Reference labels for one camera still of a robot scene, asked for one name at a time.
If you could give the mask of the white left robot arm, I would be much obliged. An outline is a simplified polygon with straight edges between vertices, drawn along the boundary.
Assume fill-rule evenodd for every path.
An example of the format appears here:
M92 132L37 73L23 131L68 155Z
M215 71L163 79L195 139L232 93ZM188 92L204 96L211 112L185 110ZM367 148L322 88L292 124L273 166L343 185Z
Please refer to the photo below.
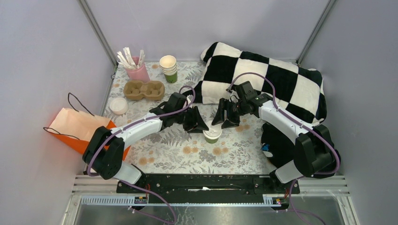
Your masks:
M141 177L141 170L123 160L126 148L174 124L182 125L187 133L208 131L198 107L190 107L189 104L186 96L175 92L168 101L151 109L139 120L112 129L104 126L97 128L83 154L83 161L89 170L95 171L95 175L105 180L123 180L135 193L143 191L146 181Z

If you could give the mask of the white plastic cup lid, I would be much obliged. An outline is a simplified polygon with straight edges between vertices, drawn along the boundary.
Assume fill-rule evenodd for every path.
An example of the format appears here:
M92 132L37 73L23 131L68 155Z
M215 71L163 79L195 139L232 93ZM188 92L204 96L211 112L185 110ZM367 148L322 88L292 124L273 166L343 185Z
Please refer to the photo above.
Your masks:
M208 130L203 130L203 134L205 138L210 140L218 139L222 134L222 126L221 124L212 125L212 123L207 124Z

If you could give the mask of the green paper coffee cup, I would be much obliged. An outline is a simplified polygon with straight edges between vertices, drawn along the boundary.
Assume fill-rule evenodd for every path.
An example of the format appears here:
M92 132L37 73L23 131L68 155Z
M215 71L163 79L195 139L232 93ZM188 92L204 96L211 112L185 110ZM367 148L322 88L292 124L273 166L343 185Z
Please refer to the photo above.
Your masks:
M219 140L220 136L221 136L221 135L211 136L211 135L208 135L208 134L205 134L205 133L203 135L205 137L206 142L209 143L209 144L216 143Z

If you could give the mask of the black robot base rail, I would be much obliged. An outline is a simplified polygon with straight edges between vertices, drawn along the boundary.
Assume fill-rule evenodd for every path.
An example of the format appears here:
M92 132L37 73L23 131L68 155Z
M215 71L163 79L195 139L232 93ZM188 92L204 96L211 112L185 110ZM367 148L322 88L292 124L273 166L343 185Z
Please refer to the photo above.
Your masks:
M263 203L263 196L284 196L291 183L277 185L268 175L143 174L135 184L168 203Z

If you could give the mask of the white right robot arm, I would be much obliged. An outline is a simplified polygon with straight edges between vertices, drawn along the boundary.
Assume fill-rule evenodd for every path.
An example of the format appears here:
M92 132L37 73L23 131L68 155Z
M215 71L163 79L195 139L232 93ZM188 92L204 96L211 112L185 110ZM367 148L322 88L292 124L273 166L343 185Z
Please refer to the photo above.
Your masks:
M241 116L250 114L282 134L281 138L267 141L272 158L284 161L270 174L269 187L273 192L283 192L288 182L296 179L337 172L340 158L326 126L312 126L300 120L280 108L274 97L258 94L249 81L227 88L232 90L237 93L237 101L221 98L212 125L221 129L237 127Z

